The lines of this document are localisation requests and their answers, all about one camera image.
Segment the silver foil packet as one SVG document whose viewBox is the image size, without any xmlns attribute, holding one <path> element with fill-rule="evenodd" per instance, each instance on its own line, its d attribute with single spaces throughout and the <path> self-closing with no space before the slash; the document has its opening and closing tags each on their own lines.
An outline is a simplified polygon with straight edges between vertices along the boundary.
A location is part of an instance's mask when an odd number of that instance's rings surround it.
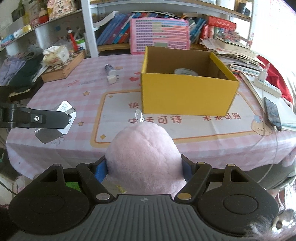
<svg viewBox="0 0 296 241">
<path fill-rule="evenodd" d="M 53 110 L 41 110 L 35 136 L 43 144 L 61 138 L 69 132 L 75 118 L 76 109 L 65 100 Z"/>
</svg>

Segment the pink plush pig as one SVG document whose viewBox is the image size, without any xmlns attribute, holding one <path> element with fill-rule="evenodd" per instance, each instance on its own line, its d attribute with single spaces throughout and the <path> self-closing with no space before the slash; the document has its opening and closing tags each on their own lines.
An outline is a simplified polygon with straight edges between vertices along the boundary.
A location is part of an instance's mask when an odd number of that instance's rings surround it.
<svg viewBox="0 0 296 241">
<path fill-rule="evenodd" d="M 182 157 L 171 136 L 135 111 L 135 123 L 122 129 L 105 153 L 107 180 L 129 194 L 172 197 L 185 186 Z"/>
</svg>

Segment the white charger plug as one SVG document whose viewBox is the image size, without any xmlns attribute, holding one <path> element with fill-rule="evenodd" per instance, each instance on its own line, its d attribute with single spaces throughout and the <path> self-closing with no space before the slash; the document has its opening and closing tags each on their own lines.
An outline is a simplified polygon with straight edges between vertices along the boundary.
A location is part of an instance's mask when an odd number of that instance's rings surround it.
<svg viewBox="0 0 296 241">
<path fill-rule="evenodd" d="M 118 75 L 108 75 L 107 76 L 107 82 L 109 85 L 115 84 L 119 80 Z"/>
</svg>

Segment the blue white spray bottle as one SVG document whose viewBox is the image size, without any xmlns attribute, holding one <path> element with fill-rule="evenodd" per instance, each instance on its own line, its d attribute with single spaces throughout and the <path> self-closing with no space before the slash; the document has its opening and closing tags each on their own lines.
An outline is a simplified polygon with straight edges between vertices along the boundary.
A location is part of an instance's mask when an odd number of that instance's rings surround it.
<svg viewBox="0 0 296 241">
<path fill-rule="evenodd" d="M 105 69 L 105 71 L 106 71 L 106 74 L 108 75 L 108 76 L 110 76 L 110 75 L 116 75 L 116 70 L 115 70 L 115 68 L 112 66 L 112 65 L 110 65 L 110 64 L 106 64 L 105 66 L 104 66 L 104 69 Z"/>
</svg>

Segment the wooden chess box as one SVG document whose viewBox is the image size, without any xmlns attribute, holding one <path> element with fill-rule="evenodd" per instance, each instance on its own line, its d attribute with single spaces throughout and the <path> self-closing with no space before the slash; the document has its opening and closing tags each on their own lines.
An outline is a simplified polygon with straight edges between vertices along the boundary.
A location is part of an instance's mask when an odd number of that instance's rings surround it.
<svg viewBox="0 0 296 241">
<path fill-rule="evenodd" d="M 41 78 L 44 83 L 65 79 L 85 58 L 85 50 L 73 53 L 66 62 L 48 67 Z"/>
</svg>

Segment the tissue pack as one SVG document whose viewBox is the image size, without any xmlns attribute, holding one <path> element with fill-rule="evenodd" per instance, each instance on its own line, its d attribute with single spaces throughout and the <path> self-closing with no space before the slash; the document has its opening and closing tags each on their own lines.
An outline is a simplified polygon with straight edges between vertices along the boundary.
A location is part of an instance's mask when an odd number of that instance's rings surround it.
<svg viewBox="0 0 296 241">
<path fill-rule="evenodd" d="M 70 56 L 69 51 L 65 45 L 49 47 L 43 51 L 43 55 L 43 62 L 47 66 L 55 66 L 65 63 Z"/>
</svg>

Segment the pink checkered tablecloth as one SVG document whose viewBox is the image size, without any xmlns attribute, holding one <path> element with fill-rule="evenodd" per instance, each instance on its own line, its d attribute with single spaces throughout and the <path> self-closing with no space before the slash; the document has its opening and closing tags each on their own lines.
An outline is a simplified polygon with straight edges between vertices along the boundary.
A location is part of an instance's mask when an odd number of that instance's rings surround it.
<svg viewBox="0 0 296 241">
<path fill-rule="evenodd" d="M 140 70 L 142 56 L 113 55 L 83 60 L 65 79 L 45 83 L 28 103 L 33 109 L 54 109 L 62 101 L 76 109 L 69 132 L 43 144 L 33 129 L 10 131 L 6 148 L 11 165 L 33 178 L 55 163 L 72 168 L 103 156 L 113 138 L 135 123 L 142 106 Z M 119 80 L 107 82 L 104 69 L 112 65 Z M 262 109 L 249 88 L 240 83 L 225 116 L 145 114 L 144 119 L 163 127 L 180 153 L 193 162 L 214 168 L 233 163 L 244 171 L 275 167 L 295 169 L 295 132 L 274 132 L 263 127 Z"/>
</svg>

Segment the red pen with white cap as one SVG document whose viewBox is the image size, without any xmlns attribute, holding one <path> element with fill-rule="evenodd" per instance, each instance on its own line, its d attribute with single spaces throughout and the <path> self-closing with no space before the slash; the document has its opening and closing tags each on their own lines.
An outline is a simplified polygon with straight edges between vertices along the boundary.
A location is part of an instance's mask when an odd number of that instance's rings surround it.
<svg viewBox="0 0 296 241">
<path fill-rule="evenodd" d="M 77 46 L 76 41 L 74 39 L 73 31 L 71 29 L 69 29 L 69 30 L 67 30 L 67 33 L 68 33 L 68 35 L 70 37 L 70 40 L 71 40 L 74 51 L 77 52 L 78 51 L 78 46 Z"/>
</svg>

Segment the black smartphone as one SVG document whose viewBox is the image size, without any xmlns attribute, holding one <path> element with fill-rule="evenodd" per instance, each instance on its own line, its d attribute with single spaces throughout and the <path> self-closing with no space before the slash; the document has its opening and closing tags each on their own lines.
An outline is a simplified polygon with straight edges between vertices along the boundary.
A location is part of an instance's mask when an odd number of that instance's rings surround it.
<svg viewBox="0 0 296 241">
<path fill-rule="evenodd" d="M 277 105 L 265 97 L 264 108 L 266 110 L 266 117 L 269 123 L 272 126 L 274 126 L 278 131 L 282 131 L 280 115 L 278 113 Z"/>
</svg>

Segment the clear tape roll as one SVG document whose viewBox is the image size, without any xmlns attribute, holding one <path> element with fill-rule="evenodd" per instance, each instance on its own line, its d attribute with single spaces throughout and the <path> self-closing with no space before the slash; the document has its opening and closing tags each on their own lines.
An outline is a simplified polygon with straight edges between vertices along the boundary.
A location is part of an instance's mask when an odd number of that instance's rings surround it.
<svg viewBox="0 0 296 241">
<path fill-rule="evenodd" d="M 187 69 L 187 68 L 178 68 L 174 70 L 176 75 L 190 75 L 190 76 L 199 76 L 197 72 Z"/>
</svg>

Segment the white power strip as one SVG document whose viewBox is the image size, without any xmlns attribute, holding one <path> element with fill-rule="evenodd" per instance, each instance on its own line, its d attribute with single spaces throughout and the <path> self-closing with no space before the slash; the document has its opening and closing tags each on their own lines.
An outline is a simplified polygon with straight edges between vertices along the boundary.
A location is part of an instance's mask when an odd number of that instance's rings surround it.
<svg viewBox="0 0 296 241">
<path fill-rule="evenodd" d="M 269 67 L 270 67 L 270 63 L 267 63 L 266 67 L 259 73 L 259 76 L 254 78 L 253 80 L 254 86 L 268 92 L 269 94 L 275 96 L 276 98 L 280 98 L 282 95 L 281 90 L 273 86 L 266 80 L 268 77 Z"/>
</svg>

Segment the stack of papers and books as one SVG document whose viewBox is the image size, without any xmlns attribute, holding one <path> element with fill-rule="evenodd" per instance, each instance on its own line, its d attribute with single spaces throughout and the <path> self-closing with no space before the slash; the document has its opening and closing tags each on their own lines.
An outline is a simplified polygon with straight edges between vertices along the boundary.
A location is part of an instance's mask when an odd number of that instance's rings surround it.
<svg viewBox="0 0 296 241">
<path fill-rule="evenodd" d="M 237 70 L 242 70 L 249 75 L 258 76 L 263 69 L 257 54 L 238 42 L 226 41 L 217 37 L 216 39 L 202 39 L 200 42 L 206 49 L 227 58 L 235 59 L 227 65 L 236 65 Z"/>
</svg>

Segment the red cloth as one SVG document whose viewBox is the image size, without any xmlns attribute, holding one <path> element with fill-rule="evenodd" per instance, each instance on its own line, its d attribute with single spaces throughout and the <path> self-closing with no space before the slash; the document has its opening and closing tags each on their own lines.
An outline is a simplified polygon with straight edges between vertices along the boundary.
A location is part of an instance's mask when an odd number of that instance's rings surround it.
<svg viewBox="0 0 296 241">
<path fill-rule="evenodd" d="M 292 95 L 288 89 L 288 86 L 285 83 L 284 78 L 281 76 L 280 72 L 264 57 L 258 55 L 257 59 L 259 59 L 262 62 L 262 64 L 260 64 L 262 68 L 264 68 L 268 63 L 270 64 L 267 72 L 268 77 L 266 80 L 273 86 L 280 89 L 282 93 L 281 97 L 284 97 L 287 101 L 293 103 Z"/>
</svg>

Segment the white bookshelf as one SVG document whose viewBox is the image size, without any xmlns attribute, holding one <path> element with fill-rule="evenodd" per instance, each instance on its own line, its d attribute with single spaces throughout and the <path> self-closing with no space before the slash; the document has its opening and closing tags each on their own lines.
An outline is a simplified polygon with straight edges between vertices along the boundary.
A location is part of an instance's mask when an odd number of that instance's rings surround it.
<svg viewBox="0 0 296 241">
<path fill-rule="evenodd" d="M 75 36 L 85 40 L 91 57 L 122 49 L 142 55 L 147 46 L 186 50 L 216 28 L 234 30 L 233 18 L 252 22 L 250 15 L 204 1 L 81 1 L 81 9 L 73 1 L 48 1 L 47 11 L 47 22 L 4 38 L 7 54 L 23 52 L 31 44 L 47 49 L 62 38 L 73 49 Z"/>
</svg>

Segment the pink keyboard learning tablet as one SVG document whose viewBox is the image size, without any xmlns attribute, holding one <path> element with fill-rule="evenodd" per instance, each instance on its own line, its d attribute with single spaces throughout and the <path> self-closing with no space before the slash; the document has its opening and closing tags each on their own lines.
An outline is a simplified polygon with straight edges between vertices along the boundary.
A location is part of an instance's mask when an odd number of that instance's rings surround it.
<svg viewBox="0 0 296 241">
<path fill-rule="evenodd" d="M 132 18 L 129 21 L 130 53 L 143 55 L 146 47 L 189 50 L 189 22 L 174 18 Z"/>
</svg>

